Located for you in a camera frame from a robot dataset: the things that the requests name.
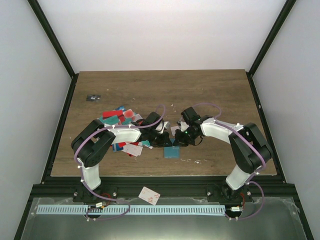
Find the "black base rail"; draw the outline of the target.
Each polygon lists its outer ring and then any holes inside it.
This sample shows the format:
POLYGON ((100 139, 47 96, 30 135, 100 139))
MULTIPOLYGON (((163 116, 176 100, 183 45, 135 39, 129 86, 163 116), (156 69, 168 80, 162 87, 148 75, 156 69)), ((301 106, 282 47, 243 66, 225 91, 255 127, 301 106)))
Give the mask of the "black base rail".
POLYGON ((252 92, 252 96, 253 96, 253 99, 254 99, 258 114, 259 114, 259 118, 260 118, 260 121, 261 121, 261 124, 262 124, 262 128, 263 128, 264 133, 265 133, 266 140, 267 140, 268 144, 270 145, 270 147, 271 147, 271 149, 273 151, 273 158, 272 159, 273 159, 273 163, 274 163, 274 166, 275 166, 275 169, 276 169, 277 176, 279 176, 279 178, 281 178, 281 181, 283 183, 286 183, 287 181, 286 181, 286 178, 285 178, 285 175, 284 175, 281 163, 280 163, 280 159, 279 159, 279 156, 278 156, 278 153, 277 153, 277 150, 276 150, 276 147, 275 147, 275 144, 274 144, 271 132, 270 132, 270 128, 268 126, 268 122, 267 122, 267 119, 266 119, 266 116, 265 116, 265 113, 264 113, 264 110, 263 110, 263 107, 262 107, 262 104, 261 104, 261 101, 260 101, 256 86, 255 86, 253 77, 248 72, 245 72, 245 73, 246 73, 246 76, 247 76, 247 79, 248 79, 248 83, 249 83, 249 86, 250 86, 250 89, 251 89, 251 92, 252 92))
POLYGON ((65 122, 66 122, 66 119, 67 119, 67 116, 68 116, 69 108, 70 108, 70 105, 71 105, 71 101, 72 101, 72 98, 73 98, 73 95, 74 95, 74 91, 75 91, 75 88, 76 88, 76 84, 77 84, 78 78, 79 78, 79 73, 75 74, 71 78, 71 82, 70 82, 70 85, 69 85, 69 88, 68 88, 68 91, 67 91, 67 95, 66 95, 64 104, 63 104, 62 112, 61 112, 61 115, 60 115, 60 118, 59 118, 59 121, 58 121, 58 125, 57 125, 57 128, 56 128, 55 134, 54 134, 53 142, 52 142, 52 145, 51 145, 51 148, 50 148, 50 151, 49 151, 49 154, 48 154, 48 158, 47 158, 47 161, 46 161, 46 165, 45 165, 45 168, 44 168, 44 171, 43 171, 43 174, 42 174, 42 178, 41 178, 41 181, 40 181, 40 183, 42 185, 46 182, 47 178, 51 176, 53 164, 54 164, 54 161, 55 161, 55 158, 56 158, 56 154, 57 154, 57 151, 58 151, 59 143, 60 143, 60 140, 61 140, 61 136, 62 136, 63 129, 64 129, 64 126, 65 126, 65 122))

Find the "black front mounting rail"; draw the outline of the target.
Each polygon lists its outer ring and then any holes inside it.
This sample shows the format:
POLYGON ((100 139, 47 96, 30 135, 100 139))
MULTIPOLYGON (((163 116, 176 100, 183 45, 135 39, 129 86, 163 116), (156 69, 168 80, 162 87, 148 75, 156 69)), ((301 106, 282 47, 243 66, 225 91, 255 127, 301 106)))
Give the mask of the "black front mounting rail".
MULTIPOLYGON (((279 176, 256 176, 257 185, 243 186, 240 190, 228 190, 225 176, 142 176, 102 177, 94 192, 112 198, 136 198, 143 187, 147 187, 163 198, 207 198, 210 202, 233 202, 239 192, 250 191, 259 197, 261 191, 267 197, 297 196, 294 184, 286 183, 279 176)), ((80 182, 79 177, 48 177, 45 182, 35 184, 31 197, 74 198, 78 202, 93 203, 97 200, 80 182)))

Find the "white floral card on rail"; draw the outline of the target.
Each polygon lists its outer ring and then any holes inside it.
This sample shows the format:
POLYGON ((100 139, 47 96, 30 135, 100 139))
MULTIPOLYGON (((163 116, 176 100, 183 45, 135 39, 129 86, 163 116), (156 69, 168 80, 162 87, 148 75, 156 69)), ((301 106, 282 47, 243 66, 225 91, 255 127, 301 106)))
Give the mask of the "white floral card on rail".
POLYGON ((160 194, 147 188, 143 187, 141 192, 138 195, 138 198, 144 200, 145 202, 155 206, 160 198, 160 194))

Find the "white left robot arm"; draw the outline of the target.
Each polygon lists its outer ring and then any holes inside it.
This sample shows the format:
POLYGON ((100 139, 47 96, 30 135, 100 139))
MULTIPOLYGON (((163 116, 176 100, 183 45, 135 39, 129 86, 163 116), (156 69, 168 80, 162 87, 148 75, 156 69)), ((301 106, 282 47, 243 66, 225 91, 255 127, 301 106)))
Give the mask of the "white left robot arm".
POLYGON ((112 145, 148 141, 154 148, 171 147, 169 128, 170 123, 154 111, 146 119, 123 125, 108 125, 99 119, 90 122, 71 142, 74 159, 81 169, 81 182, 87 186, 85 197, 91 202, 101 198, 99 163, 112 145))

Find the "blue card holder wallet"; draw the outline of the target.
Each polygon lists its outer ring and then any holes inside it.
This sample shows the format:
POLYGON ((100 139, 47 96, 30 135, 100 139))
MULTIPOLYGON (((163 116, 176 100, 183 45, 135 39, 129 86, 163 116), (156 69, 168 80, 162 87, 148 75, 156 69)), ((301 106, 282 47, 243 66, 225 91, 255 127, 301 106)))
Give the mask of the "blue card holder wallet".
POLYGON ((179 159, 180 158, 180 147, 171 146, 163 149, 163 155, 165 159, 179 159))

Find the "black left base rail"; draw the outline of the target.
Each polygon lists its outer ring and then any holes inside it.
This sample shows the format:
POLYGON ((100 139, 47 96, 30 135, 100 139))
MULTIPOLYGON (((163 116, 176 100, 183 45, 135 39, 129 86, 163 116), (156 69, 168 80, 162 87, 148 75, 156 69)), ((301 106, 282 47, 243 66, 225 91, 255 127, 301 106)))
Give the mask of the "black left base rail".
POLYGON ((77 84, 78 78, 79 78, 79 73, 75 74, 71 78, 71 82, 70 82, 70 85, 69 85, 69 88, 68 88, 68 91, 67 91, 67 95, 66 95, 64 104, 63 104, 62 112, 61 112, 61 115, 60 115, 60 118, 59 118, 59 121, 58 121, 58 125, 57 125, 57 128, 56 128, 55 134, 54 134, 53 142, 52 142, 52 145, 51 145, 51 148, 50 148, 50 151, 49 151, 49 154, 48 154, 48 158, 47 158, 47 161, 46 161, 46 165, 45 165, 45 168, 44 168, 44 171, 43 171, 43 174, 42 174, 42 178, 41 178, 41 181, 40 181, 40 183, 42 185, 46 182, 47 178, 51 176, 53 164, 54 164, 54 161, 55 161, 55 158, 56 158, 56 154, 57 154, 57 151, 58 151, 59 143, 60 143, 60 140, 61 140, 61 136, 62 136, 63 129, 64 129, 64 126, 65 126, 65 122, 66 122, 66 119, 67 119, 67 116, 68 116, 69 108, 70 108, 70 105, 71 105, 71 101, 72 101, 72 98, 73 98, 73 95, 74 95, 74 91, 75 91, 75 88, 76 88, 76 84, 77 84))

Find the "black frame post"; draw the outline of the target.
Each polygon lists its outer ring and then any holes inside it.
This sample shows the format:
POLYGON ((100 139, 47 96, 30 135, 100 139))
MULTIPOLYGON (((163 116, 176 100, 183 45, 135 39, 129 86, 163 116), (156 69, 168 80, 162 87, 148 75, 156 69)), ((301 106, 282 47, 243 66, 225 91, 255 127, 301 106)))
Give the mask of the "black frame post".
POLYGON ((263 59, 265 58, 268 50, 270 49, 271 45, 273 44, 276 36, 278 35, 279 31, 281 30, 284 22, 286 21, 287 17, 289 16, 292 8, 294 7, 296 0, 286 0, 283 7, 281 8, 275 22, 273 23, 265 41, 263 42, 253 64, 251 65, 250 69, 247 73, 248 77, 253 77, 257 72, 260 64, 262 63, 263 59))
POLYGON ((37 0, 27 0, 28 4, 30 5, 32 11, 34 12, 36 18, 38 19, 42 29, 44 30, 45 34, 47 35, 51 45, 53 46, 55 52, 57 53, 61 63, 63 64, 65 70, 67 71, 68 75, 73 79, 76 76, 76 73, 68 60, 65 51, 63 50, 54 30, 52 29, 40 3, 37 0))

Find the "metal front plate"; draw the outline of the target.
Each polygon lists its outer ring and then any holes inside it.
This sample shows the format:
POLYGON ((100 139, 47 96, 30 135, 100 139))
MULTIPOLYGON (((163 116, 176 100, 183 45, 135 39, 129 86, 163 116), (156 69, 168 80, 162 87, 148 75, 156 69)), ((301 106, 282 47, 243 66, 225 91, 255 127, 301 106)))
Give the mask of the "metal front plate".
MULTIPOLYGON (((130 205, 144 205, 132 199, 130 205)), ((305 240, 299 211, 288 198, 257 198, 245 205, 243 217, 217 215, 120 215, 36 214, 39 205, 73 204, 69 199, 37 199, 32 203, 22 240, 305 240)), ((214 205, 204 200, 161 199, 162 205, 214 205)))

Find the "black left frame post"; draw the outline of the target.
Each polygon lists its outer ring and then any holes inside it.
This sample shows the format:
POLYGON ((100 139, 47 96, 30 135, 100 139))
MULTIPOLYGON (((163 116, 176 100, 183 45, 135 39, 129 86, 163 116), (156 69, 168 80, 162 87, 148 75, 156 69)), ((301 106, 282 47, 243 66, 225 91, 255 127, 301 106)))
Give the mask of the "black left frame post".
POLYGON ((73 79, 76 76, 76 73, 68 60, 65 51, 63 50, 54 30, 52 29, 40 3, 37 0, 27 0, 28 4, 30 5, 32 11, 34 12, 36 18, 38 19, 42 29, 44 30, 45 34, 47 35, 51 45, 53 46, 55 52, 57 53, 61 63, 63 64, 65 70, 67 71, 68 75, 73 79))

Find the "light blue slotted strip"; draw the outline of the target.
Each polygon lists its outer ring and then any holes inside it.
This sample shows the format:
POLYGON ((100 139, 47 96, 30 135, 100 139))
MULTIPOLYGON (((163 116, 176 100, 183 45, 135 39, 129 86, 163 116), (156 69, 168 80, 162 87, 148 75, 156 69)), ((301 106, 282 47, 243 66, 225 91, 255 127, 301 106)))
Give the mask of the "light blue slotted strip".
POLYGON ((37 215, 111 215, 117 216, 129 210, 128 215, 197 215, 224 216, 223 205, 109 205, 103 209, 91 209, 89 205, 53 205, 41 204, 36 209, 37 215))

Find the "white floral card near wallet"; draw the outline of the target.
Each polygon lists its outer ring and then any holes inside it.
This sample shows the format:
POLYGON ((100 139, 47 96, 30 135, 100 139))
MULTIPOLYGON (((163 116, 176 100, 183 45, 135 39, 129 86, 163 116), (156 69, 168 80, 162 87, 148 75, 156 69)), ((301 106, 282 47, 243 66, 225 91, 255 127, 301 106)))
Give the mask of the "white floral card near wallet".
POLYGON ((180 129, 180 127, 177 125, 177 126, 172 126, 171 128, 170 128, 170 130, 171 130, 171 133, 172 133, 172 136, 175 136, 175 134, 176 134, 176 130, 179 130, 180 129))

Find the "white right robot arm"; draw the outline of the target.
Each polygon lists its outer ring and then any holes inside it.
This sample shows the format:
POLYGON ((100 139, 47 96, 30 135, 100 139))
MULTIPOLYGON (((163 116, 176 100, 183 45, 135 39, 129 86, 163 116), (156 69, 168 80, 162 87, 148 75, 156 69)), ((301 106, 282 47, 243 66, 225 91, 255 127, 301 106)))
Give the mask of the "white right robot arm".
POLYGON ((240 189, 266 168, 273 158, 273 150, 254 123, 232 124, 210 115, 200 116, 193 107, 181 112, 183 121, 175 131, 174 146, 196 145, 197 138, 211 137, 230 145, 235 167, 220 188, 223 198, 229 202, 240 196, 240 189))

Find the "black VIP card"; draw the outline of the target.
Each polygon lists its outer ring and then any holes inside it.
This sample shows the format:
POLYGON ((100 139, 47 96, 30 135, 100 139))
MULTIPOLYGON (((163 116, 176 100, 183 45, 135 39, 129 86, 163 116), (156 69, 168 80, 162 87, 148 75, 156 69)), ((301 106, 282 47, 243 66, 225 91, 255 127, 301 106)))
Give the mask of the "black VIP card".
POLYGON ((98 102, 101 99, 101 95, 99 94, 88 94, 86 97, 87 102, 98 102))

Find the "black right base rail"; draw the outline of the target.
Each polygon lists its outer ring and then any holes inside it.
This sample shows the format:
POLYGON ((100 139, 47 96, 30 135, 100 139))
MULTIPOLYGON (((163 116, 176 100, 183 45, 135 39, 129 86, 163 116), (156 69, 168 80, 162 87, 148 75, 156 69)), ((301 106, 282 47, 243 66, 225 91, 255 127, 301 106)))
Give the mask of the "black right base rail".
POLYGON ((276 147, 275 147, 275 144, 274 144, 271 132, 270 132, 270 128, 268 126, 268 122, 267 122, 267 119, 266 119, 266 116, 265 116, 265 113, 264 113, 264 110, 263 110, 263 107, 262 107, 262 104, 261 104, 261 101, 260 101, 256 86, 255 86, 253 77, 248 72, 245 72, 245 73, 246 73, 246 76, 247 76, 247 79, 248 79, 248 83, 249 83, 249 86, 250 86, 250 89, 251 89, 251 92, 252 92, 252 96, 253 96, 253 99, 254 99, 258 114, 259 114, 259 118, 260 118, 260 121, 261 121, 261 124, 262 124, 262 128, 263 128, 264 133, 265 133, 266 140, 267 140, 268 144, 270 145, 270 147, 271 147, 271 149, 273 151, 273 158, 272 159, 273 159, 273 163, 274 163, 274 166, 275 166, 275 169, 276 169, 277 176, 279 176, 279 178, 281 178, 281 181, 283 183, 286 183, 287 181, 286 181, 286 178, 285 178, 285 175, 284 175, 281 163, 280 163, 280 159, 279 159, 279 156, 278 156, 278 153, 277 153, 277 150, 276 150, 276 147))

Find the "black right frame post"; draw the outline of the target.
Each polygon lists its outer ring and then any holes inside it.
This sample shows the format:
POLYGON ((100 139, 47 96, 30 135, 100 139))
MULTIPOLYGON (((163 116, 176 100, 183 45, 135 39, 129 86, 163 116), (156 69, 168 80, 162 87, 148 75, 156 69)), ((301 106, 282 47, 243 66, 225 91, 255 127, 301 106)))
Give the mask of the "black right frame post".
POLYGON ((247 73, 248 77, 253 77, 257 72, 260 64, 262 63, 263 59, 265 58, 268 50, 270 49, 271 45, 273 44, 276 36, 278 35, 279 31, 281 30, 284 22, 286 21, 287 17, 289 16, 292 8, 294 7, 296 0, 286 0, 283 7, 281 8, 275 22, 273 23, 265 41, 263 42, 253 64, 251 65, 250 69, 247 73))

